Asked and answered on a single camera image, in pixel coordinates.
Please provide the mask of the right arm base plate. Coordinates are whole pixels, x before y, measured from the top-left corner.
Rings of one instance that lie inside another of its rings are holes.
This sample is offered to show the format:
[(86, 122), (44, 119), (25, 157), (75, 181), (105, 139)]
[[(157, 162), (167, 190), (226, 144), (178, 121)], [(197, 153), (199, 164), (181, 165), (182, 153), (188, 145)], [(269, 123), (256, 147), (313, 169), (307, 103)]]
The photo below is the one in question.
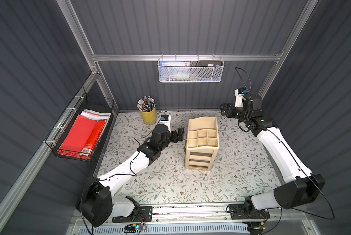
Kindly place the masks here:
[(270, 214), (267, 209), (257, 210), (251, 205), (246, 205), (245, 203), (235, 203), (229, 204), (226, 207), (226, 211), (230, 214), (233, 220), (243, 220), (243, 219), (263, 219), (268, 220)]

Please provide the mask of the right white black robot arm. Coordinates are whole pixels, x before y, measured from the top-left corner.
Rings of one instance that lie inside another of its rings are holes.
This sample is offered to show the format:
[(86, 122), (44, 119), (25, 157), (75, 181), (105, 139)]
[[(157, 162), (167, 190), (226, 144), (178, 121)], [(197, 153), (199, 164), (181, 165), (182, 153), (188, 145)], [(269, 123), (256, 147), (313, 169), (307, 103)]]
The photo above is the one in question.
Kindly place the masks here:
[(314, 202), (322, 193), (325, 179), (314, 174), (297, 157), (275, 121), (263, 115), (262, 98), (259, 95), (239, 94), (236, 102), (220, 105), (220, 113), (227, 118), (244, 123), (245, 132), (251, 132), (262, 143), (267, 155), (276, 167), (281, 185), (270, 192), (246, 198), (247, 210), (264, 210), (275, 207), (292, 209)]

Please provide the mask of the beige drawer organizer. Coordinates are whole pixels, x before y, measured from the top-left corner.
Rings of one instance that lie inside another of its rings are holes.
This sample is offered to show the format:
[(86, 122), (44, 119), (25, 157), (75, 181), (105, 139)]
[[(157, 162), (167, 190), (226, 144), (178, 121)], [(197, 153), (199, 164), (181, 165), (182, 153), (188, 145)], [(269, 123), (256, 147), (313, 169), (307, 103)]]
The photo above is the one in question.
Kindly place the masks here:
[[(191, 118), (188, 122), (185, 142), (185, 167), (189, 165), (207, 166), (209, 171), (220, 148), (218, 120), (216, 117)], [(212, 157), (194, 156), (190, 152), (212, 153)], [(209, 160), (210, 163), (189, 162), (190, 159)]]

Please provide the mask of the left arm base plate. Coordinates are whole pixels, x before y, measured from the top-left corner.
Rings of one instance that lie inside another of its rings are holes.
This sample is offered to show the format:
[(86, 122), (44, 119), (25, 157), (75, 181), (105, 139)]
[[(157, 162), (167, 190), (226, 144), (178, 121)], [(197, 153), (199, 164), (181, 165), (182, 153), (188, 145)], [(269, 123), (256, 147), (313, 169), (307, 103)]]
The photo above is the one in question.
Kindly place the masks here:
[(113, 217), (112, 223), (139, 223), (144, 220), (144, 222), (151, 222), (153, 215), (152, 206), (139, 206), (134, 208), (133, 212), (127, 216)]

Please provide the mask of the clear top drawer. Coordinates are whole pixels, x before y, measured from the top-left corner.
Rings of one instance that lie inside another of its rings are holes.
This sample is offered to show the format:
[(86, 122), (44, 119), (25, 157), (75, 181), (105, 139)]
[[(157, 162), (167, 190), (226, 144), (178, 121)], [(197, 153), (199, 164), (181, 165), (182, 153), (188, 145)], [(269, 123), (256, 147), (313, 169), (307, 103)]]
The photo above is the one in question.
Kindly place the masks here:
[(203, 156), (203, 157), (212, 157), (212, 153), (202, 153), (202, 152), (190, 152), (190, 155), (194, 156)]

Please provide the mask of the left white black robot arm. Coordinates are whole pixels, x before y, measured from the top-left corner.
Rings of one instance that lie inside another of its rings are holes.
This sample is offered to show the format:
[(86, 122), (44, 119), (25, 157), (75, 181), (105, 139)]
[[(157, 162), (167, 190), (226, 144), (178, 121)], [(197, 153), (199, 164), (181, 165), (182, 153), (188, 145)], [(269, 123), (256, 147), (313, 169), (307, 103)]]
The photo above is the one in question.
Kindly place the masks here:
[(130, 179), (156, 161), (170, 143), (183, 139), (184, 128), (170, 131), (167, 125), (157, 124), (151, 136), (124, 163), (98, 178), (88, 177), (76, 204), (83, 222), (88, 221), (97, 228), (110, 217), (136, 217), (139, 203), (130, 196), (120, 198), (115, 195)]

